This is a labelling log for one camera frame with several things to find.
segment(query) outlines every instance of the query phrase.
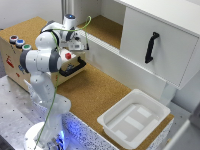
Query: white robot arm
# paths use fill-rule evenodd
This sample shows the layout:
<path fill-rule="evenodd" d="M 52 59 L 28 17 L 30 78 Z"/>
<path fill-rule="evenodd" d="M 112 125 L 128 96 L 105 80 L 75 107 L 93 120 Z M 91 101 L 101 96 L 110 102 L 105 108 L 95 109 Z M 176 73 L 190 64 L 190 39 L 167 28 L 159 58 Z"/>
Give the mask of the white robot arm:
<path fill-rule="evenodd" d="M 55 94 L 55 87 L 47 72 L 58 72 L 62 66 L 62 60 L 58 47 L 68 47 L 69 50 L 84 50 L 80 35 L 74 31 L 76 20 L 73 15 L 65 15 L 63 24 L 50 21 L 41 30 L 35 44 L 38 50 L 23 51 L 20 56 L 21 66 L 31 74 L 30 84 L 39 104 L 50 109 L 54 99 L 51 113 L 46 120 L 43 133 L 40 137 L 40 145 L 47 147 L 47 143 L 54 141 L 62 131 L 61 114 L 69 112 L 71 102 L 61 95 Z"/>

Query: blue lid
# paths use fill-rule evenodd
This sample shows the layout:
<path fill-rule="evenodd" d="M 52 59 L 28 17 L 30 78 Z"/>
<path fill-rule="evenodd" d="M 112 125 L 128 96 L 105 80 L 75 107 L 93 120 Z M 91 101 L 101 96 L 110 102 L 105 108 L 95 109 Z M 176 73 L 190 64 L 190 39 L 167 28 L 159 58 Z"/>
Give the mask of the blue lid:
<path fill-rule="evenodd" d="M 17 43 L 24 43 L 24 40 L 17 40 Z"/>

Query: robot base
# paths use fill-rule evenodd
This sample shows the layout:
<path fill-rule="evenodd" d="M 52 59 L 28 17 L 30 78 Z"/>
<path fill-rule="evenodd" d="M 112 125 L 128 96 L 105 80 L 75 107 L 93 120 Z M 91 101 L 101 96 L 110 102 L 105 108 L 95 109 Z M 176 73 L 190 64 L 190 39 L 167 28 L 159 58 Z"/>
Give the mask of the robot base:
<path fill-rule="evenodd" d="M 37 136 L 37 133 L 40 131 L 43 125 L 44 122 L 35 124 L 26 132 L 24 137 L 24 150 L 49 150 L 48 146 L 42 146 L 40 143 L 38 143 L 37 147 L 35 148 L 37 141 L 35 141 L 34 138 Z"/>

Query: plastic container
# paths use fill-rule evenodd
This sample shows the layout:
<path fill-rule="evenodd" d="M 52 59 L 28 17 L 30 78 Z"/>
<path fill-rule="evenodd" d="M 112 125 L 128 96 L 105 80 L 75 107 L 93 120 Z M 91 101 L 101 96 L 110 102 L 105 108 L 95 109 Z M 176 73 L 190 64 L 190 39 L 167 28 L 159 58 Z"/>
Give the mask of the plastic container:
<path fill-rule="evenodd" d="M 169 115 L 170 109 L 140 90 L 133 90 L 97 120 L 125 149 L 136 149 Z"/>

